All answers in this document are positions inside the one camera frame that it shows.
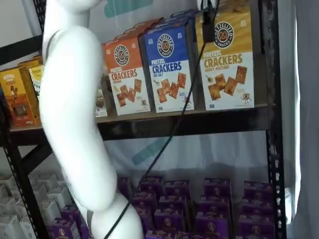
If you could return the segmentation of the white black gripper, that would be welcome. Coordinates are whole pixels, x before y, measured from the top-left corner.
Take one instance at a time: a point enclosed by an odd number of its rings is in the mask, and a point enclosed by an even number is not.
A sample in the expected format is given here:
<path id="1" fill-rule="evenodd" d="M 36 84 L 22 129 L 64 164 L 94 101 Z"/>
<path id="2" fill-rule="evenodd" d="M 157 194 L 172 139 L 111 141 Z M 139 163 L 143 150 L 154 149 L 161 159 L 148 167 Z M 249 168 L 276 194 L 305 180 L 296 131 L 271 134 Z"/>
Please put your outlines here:
<path id="1" fill-rule="evenodd" d="M 216 8 L 217 0 L 196 0 L 198 10 L 203 10 L 206 8 Z M 203 12 L 203 22 L 202 22 L 202 34 L 203 42 L 214 42 L 214 20 L 215 11 L 205 10 Z"/>

